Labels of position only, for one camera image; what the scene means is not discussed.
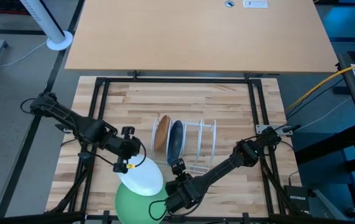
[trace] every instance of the dish rack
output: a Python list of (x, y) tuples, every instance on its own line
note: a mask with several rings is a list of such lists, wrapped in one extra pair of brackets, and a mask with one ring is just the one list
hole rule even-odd
[[(168, 154), (168, 147), (169, 147), (169, 137), (170, 137), (170, 130), (174, 124), (174, 120), (170, 120), (169, 123), (169, 127), (168, 127), (168, 133), (167, 133), (167, 141), (166, 141), (166, 150), (165, 150), (165, 160), (164, 161), (160, 161), (160, 160), (156, 160), (155, 159), (155, 149), (154, 149), (154, 145), (155, 145), (155, 133), (157, 131), (158, 125), (159, 125), (159, 118), (155, 119), (154, 122), (154, 127), (152, 129), (152, 139), (151, 139), (151, 159), (159, 166), (159, 167), (170, 167), (168, 162), (167, 162), (167, 154)], [(183, 122), (183, 142), (182, 142), (182, 149), (180, 150), (180, 154), (179, 154), (179, 158), (183, 157), (184, 152), (185, 152), (185, 140), (186, 140), (186, 135), (187, 135), (187, 127), (188, 126), (196, 126), (198, 127), (198, 146), (197, 146), (197, 150), (196, 150), (196, 156), (195, 156), (195, 161), (194, 164), (185, 164), (185, 167), (187, 168), (188, 171), (191, 172), (196, 172), (199, 174), (205, 174), (210, 170), (211, 167), (211, 163), (212, 160), (214, 158), (214, 150), (216, 148), (216, 134), (217, 134), (217, 124), (216, 124), (216, 120), (213, 120), (213, 124), (204, 124), (202, 120), (200, 120), (198, 123), (189, 123), (189, 122)], [(201, 155), (201, 142), (202, 142), (202, 132), (203, 130), (209, 128), (210, 131), (213, 132), (213, 143), (212, 143), (212, 152), (211, 152), (211, 156), (210, 156), (210, 160), (208, 162), (208, 165), (205, 166), (198, 166), (198, 159), (200, 158)]]

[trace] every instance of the white cable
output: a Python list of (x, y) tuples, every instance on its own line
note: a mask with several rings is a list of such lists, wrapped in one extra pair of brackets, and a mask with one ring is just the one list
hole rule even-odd
[(309, 123), (309, 124), (304, 125), (303, 127), (297, 129), (296, 131), (298, 131), (298, 130), (300, 130), (300, 129), (303, 129), (303, 128), (307, 127), (307, 126), (310, 126), (310, 125), (312, 125), (312, 124), (314, 124), (314, 123), (316, 123), (316, 122), (318, 122), (318, 121), (324, 119), (326, 116), (328, 116), (328, 115), (329, 115), (330, 113), (332, 113), (334, 110), (338, 109), (339, 106), (341, 106), (343, 103), (349, 101), (350, 99), (351, 99), (351, 97), (347, 98), (346, 100), (344, 100), (343, 102), (341, 102), (338, 106), (335, 106), (335, 107), (334, 107), (331, 111), (329, 111), (326, 115), (322, 116), (321, 118), (316, 119), (315, 121), (313, 121), (313, 122), (311, 122), (311, 123)]
[(8, 66), (8, 65), (11, 65), (11, 64), (13, 64), (13, 63), (18, 62), (19, 60), (22, 60), (22, 59), (24, 59), (24, 58), (28, 57), (28, 56), (29, 56), (32, 52), (34, 52), (36, 49), (38, 49), (39, 47), (41, 47), (41, 46), (43, 46), (43, 45), (45, 45), (45, 44), (46, 44), (46, 42), (44, 42), (44, 43), (40, 44), (39, 46), (37, 46), (36, 48), (34, 48), (33, 50), (31, 50), (29, 53), (27, 53), (25, 56), (23, 56), (23, 57), (21, 57), (21, 58), (19, 58), (19, 59), (15, 60), (15, 61), (13, 61), (13, 62), (10, 62), (10, 63), (7, 63), (7, 64), (4, 64), (4, 65), (0, 65), (0, 67), (5, 67), (5, 66)]

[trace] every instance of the brown plate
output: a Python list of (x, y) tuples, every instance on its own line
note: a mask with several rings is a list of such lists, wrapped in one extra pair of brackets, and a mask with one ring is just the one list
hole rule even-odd
[(154, 147), (156, 151), (162, 151), (166, 145), (167, 134), (169, 131), (170, 117), (165, 115), (159, 122), (155, 132)]

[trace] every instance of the floor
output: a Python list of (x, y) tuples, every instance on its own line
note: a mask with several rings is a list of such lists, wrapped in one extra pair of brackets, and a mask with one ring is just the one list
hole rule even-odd
[[(44, 0), (44, 2), (62, 29), (68, 29), (78, 0)], [(355, 7), (317, 6), (317, 9), (331, 40), (342, 41), (342, 39), (339, 39), (340, 37), (355, 38)], [(0, 14), (0, 29), (40, 30), (40, 27), (29, 16)], [(6, 40), (9, 44), (9, 48), (0, 57), (0, 65), (12, 62), (46, 40), (43, 35), (11, 34), (0, 34), (0, 39)], [(348, 50), (355, 50), (355, 42), (333, 42), (332, 44), (337, 54)], [(62, 60), (58, 72), (56, 72), (57, 64), (55, 66), (55, 62), (61, 55), (58, 52), (50, 51), (46, 47), (39, 48), (29, 57), (18, 63), (0, 68), (0, 195), (4, 192), (6, 180), (11, 174), (11, 169), (16, 162), (16, 156), (21, 150), (27, 130), (32, 122), (32, 116), (21, 113), (19, 105), (24, 99), (35, 97), (43, 91), (46, 87), (49, 74), (52, 71), (53, 75), (57, 75), (52, 91), (57, 94), (59, 102), (65, 106), (71, 106), (72, 104), (80, 75), (123, 75), (120, 72), (89, 73), (64, 70), (63, 67), (67, 55), (68, 52)], [(225, 74), (185, 73), (184, 75), (220, 76)], [(279, 75), (278, 81), (284, 105), (288, 106), (291, 104), (298, 96), (325, 77), (326, 75), (314, 76), (311, 74), (300, 76), (292, 74)], [(330, 81), (322, 89), (327, 88), (336, 81), (338, 79)], [(290, 124), (307, 124), (312, 122), (329, 112), (346, 98), (347, 96), (336, 96), (328, 91), (312, 104), (309, 104), (307, 110), (296, 114), (288, 122)], [(7, 210), (7, 216), (43, 212), (63, 139), (63, 134), (54, 127), (54, 124), (54, 120), (47, 118), (43, 118), (40, 122), (27, 162), (22, 171), (10, 207)], [(349, 100), (334, 111), (333, 116), (329, 116), (300, 130), (298, 134), (301, 134), (304, 139), (322, 138), (322, 136), (311, 138), (308, 138), (308, 136), (335, 133), (353, 124), (355, 124), (355, 107), (352, 101)], [(294, 141), (297, 149), (303, 147), (303, 141), (298, 140), (297, 142), (295, 139)], [(348, 149), (347, 155), (355, 157), (355, 154), (353, 155), (350, 149)], [(339, 162), (342, 160), (341, 157), (342, 155), (339, 154), (330, 158), (329, 161)], [(319, 169), (325, 171), (330, 170), (330, 167), (323, 166), (319, 167)], [(335, 173), (329, 172), (329, 175), (315, 179), (308, 167), (301, 167), (300, 173), (303, 183), (307, 183), (312, 187), (324, 188), (324, 194), (329, 195), (328, 198), (335, 204), (338, 204), (341, 211), (352, 206), (347, 190), (339, 188), (342, 183), (346, 183), (349, 180), (348, 175), (337, 170)]]

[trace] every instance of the yellow cable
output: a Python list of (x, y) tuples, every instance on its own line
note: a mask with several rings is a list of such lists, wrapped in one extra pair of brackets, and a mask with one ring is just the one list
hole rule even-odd
[(324, 80), (322, 80), (319, 84), (317, 84), (316, 86), (314, 86), (311, 90), (309, 90), (308, 92), (306, 92), (306, 94), (304, 94), (303, 96), (301, 96), (297, 101), (295, 101), (294, 103), (292, 103), (290, 106), (287, 107), (287, 111), (292, 109), (294, 106), (296, 106), (298, 103), (300, 103), (302, 100), (304, 100), (308, 95), (312, 94), (317, 88), (319, 88), (320, 86), (324, 85), (327, 81), (331, 80), (334, 77), (337, 77), (338, 75), (350, 71), (351, 69), (355, 68), (355, 65), (349, 67), (349, 68), (345, 68), (341, 71), (336, 72), (335, 74), (331, 75), (328, 78), (325, 78)]

